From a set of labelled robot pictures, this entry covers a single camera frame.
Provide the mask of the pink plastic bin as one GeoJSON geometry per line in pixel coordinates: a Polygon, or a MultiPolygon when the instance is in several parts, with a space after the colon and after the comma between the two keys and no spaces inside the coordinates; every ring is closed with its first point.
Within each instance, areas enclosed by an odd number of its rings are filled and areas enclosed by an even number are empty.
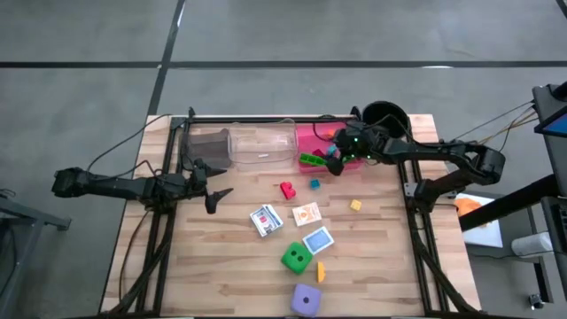
{"type": "MultiPolygon", "coordinates": [[[[334,128],[335,130],[345,128],[346,125],[343,122],[324,122],[316,123],[315,131],[320,137],[326,137],[326,131],[329,128],[334,128]]],[[[298,124],[297,127],[298,136],[298,151],[299,153],[310,153],[315,149],[320,149],[323,152],[327,151],[327,148],[332,145],[332,142],[325,142],[318,138],[313,131],[313,124],[298,124]]],[[[303,174],[314,174],[314,173],[328,173],[326,167],[312,167],[309,165],[299,163],[299,171],[303,174]]]]}

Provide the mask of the black equipment stand with screen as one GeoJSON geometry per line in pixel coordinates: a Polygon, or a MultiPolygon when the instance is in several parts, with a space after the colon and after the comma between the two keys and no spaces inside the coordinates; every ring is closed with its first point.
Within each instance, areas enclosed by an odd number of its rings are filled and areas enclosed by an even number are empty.
{"type": "Polygon", "coordinates": [[[532,88],[540,123],[534,132],[544,136],[558,188],[567,197],[567,81],[532,88]]]}

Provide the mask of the white roll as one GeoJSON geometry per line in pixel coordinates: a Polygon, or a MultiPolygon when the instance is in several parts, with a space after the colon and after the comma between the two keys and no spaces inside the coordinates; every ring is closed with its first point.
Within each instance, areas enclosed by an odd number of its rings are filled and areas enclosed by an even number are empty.
{"type": "Polygon", "coordinates": [[[543,253],[554,251],[549,233],[547,231],[519,237],[511,242],[511,250],[520,258],[541,256],[543,253]]]}

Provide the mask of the green toy block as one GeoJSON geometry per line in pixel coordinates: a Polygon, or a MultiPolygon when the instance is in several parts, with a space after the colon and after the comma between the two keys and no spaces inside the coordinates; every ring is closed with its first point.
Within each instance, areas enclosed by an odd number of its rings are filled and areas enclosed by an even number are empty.
{"type": "Polygon", "coordinates": [[[310,153],[301,153],[299,163],[312,167],[325,167],[327,165],[326,159],[310,153]]]}

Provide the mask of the grey plastic bin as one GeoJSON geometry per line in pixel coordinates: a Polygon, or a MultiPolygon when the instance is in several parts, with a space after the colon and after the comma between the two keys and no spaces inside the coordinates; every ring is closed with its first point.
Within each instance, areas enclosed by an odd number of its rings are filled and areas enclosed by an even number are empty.
{"type": "Polygon", "coordinates": [[[214,168],[231,166],[229,131],[226,128],[208,134],[189,133],[185,148],[191,160],[202,159],[209,167],[214,168]]]}

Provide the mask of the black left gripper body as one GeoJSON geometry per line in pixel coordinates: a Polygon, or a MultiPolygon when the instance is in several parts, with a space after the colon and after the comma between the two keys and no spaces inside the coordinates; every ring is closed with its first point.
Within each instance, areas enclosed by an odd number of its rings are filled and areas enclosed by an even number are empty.
{"type": "Polygon", "coordinates": [[[208,165],[201,158],[193,161],[190,176],[190,198],[204,197],[207,194],[207,172],[208,165]]]}

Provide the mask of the green foam die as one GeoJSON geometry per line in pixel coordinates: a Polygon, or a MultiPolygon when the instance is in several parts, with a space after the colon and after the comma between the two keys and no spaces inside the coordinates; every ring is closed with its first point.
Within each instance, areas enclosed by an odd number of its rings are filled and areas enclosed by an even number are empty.
{"type": "Polygon", "coordinates": [[[307,248],[299,243],[292,242],[281,258],[283,265],[296,275],[302,274],[313,259],[307,248]]]}

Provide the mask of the white sheet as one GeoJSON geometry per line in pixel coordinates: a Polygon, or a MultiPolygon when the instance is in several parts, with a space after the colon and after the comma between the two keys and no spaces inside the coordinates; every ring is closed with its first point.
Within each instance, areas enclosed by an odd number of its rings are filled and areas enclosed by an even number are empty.
{"type": "MultiPolygon", "coordinates": [[[[479,197],[465,193],[458,194],[455,199],[457,198],[474,199],[482,206],[493,202],[493,198],[479,197]]],[[[503,247],[501,228],[498,220],[478,226],[472,230],[464,231],[462,236],[466,244],[482,245],[493,248],[503,247]]]]}

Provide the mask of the black diagonal beam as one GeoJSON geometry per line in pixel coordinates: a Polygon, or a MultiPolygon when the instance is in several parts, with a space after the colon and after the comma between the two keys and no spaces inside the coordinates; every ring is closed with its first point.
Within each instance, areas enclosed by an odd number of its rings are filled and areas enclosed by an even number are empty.
{"type": "Polygon", "coordinates": [[[562,190],[555,175],[548,175],[536,182],[497,198],[459,218],[462,231],[468,231],[499,220],[528,206],[532,206],[545,197],[567,198],[567,189],[562,190]]]}

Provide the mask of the white card box blue labels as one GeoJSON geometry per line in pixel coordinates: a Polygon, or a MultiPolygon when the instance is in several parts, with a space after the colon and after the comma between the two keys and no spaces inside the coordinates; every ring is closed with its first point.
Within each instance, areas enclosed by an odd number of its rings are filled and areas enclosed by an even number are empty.
{"type": "Polygon", "coordinates": [[[284,225],[283,220],[271,205],[263,205],[251,213],[250,217],[261,237],[266,237],[284,225]]]}

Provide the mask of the grey metal stand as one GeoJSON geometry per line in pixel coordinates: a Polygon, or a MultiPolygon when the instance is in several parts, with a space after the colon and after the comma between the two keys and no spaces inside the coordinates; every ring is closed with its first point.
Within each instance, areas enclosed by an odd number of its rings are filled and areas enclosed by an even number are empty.
{"type": "Polygon", "coordinates": [[[0,288],[0,319],[9,319],[16,306],[19,290],[27,271],[27,265],[31,260],[43,227],[51,225],[56,227],[57,230],[65,231],[68,230],[71,219],[57,217],[54,214],[23,206],[12,201],[7,194],[0,191],[0,220],[8,225],[6,232],[13,235],[12,247],[15,252],[13,256],[14,264],[10,274],[0,288]],[[17,243],[15,226],[29,228],[27,236],[21,245],[17,243]]]}

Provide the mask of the black round bucket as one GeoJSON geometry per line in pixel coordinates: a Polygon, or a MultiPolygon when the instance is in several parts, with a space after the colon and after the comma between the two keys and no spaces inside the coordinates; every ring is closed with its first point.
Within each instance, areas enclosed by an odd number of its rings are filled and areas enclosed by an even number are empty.
{"type": "Polygon", "coordinates": [[[394,138],[404,137],[408,132],[408,115],[396,104],[376,101],[367,105],[361,114],[367,127],[378,127],[394,138]]]}

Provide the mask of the orange object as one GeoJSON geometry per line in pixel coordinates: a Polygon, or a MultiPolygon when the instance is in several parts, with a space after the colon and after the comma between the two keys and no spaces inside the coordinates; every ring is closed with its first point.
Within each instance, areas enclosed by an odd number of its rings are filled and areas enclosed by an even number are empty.
{"type": "Polygon", "coordinates": [[[482,206],[479,202],[470,198],[457,198],[454,201],[454,205],[459,217],[469,214],[482,206]]]}

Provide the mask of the clear plastic bin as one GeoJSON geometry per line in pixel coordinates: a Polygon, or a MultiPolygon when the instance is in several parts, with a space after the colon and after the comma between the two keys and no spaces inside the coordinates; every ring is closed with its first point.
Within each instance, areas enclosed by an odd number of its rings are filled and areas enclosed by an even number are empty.
{"type": "Polygon", "coordinates": [[[229,158],[240,171],[269,171],[293,166],[298,156],[297,125],[292,119],[239,123],[229,127],[229,158]]]}

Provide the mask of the purple foam die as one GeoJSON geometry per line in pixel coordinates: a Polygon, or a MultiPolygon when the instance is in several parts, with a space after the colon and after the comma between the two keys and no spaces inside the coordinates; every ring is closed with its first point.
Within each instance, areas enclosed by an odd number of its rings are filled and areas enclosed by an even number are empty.
{"type": "Polygon", "coordinates": [[[319,311],[322,292],[306,284],[297,284],[291,296],[291,310],[306,317],[315,317],[319,311]]]}

